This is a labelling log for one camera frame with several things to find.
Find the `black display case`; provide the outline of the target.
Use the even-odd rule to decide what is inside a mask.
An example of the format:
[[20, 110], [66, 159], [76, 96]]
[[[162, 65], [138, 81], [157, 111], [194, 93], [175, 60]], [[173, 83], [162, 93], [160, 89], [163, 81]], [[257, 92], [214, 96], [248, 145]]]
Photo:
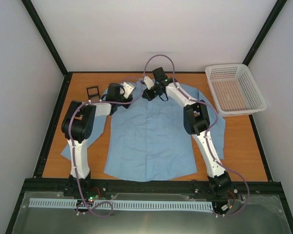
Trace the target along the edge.
[[86, 87], [88, 100], [101, 99], [100, 91], [98, 86]]

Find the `light blue shirt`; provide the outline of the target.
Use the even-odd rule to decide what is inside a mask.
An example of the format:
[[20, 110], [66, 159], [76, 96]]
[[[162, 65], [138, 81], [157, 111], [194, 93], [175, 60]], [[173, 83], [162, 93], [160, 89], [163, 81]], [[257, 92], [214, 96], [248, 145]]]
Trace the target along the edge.
[[[197, 171], [192, 142], [183, 125], [183, 109], [173, 99], [142, 98], [144, 87], [135, 86], [129, 108], [119, 106], [111, 116], [110, 142], [104, 172], [122, 180], [170, 180]], [[197, 89], [180, 84], [193, 98], [211, 103]], [[210, 134], [223, 159], [225, 120], [208, 108]], [[87, 148], [103, 133], [107, 116], [96, 117]], [[71, 159], [69, 145], [63, 156]]]

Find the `white plastic basket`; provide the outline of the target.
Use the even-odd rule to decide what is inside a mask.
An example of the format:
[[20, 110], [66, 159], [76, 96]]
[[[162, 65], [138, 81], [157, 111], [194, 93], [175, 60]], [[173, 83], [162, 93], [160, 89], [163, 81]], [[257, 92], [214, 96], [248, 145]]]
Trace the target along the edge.
[[252, 115], [267, 104], [248, 66], [241, 63], [205, 68], [216, 110], [222, 117]]

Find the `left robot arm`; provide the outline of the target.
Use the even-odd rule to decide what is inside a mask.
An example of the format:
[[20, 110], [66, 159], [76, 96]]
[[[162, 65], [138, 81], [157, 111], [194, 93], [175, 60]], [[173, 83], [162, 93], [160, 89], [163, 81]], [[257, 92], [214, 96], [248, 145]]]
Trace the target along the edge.
[[111, 83], [107, 93], [98, 101], [72, 101], [63, 119], [61, 130], [68, 142], [71, 156], [69, 182], [75, 184], [75, 191], [81, 196], [91, 193], [91, 173], [88, 165], [87, 142], [96, 117], [110, 116], [119, 106], [129, 108], [133, 102], [135, 87], [123, 82]]

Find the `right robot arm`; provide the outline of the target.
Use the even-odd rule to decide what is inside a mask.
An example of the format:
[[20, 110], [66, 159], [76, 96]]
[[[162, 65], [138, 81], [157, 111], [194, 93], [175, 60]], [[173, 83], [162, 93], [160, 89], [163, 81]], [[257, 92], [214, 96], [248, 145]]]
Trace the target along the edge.
[[210, 134], [210, 119], [208, 103], [193, 98], [176, 82], [173, 77], [168, 78], [163, 68], [152, 71], [155, 80], [143, 75], [142, 83], [146, 85], [142, 97], [152, 101], [156, 97], [165, 95], [176, 101], [183, 109], [183, 125], [185, 131], [196, 141], [208, 174], [211, 194], [222, 196], [231, 186], [229, 173], [223, 167]]

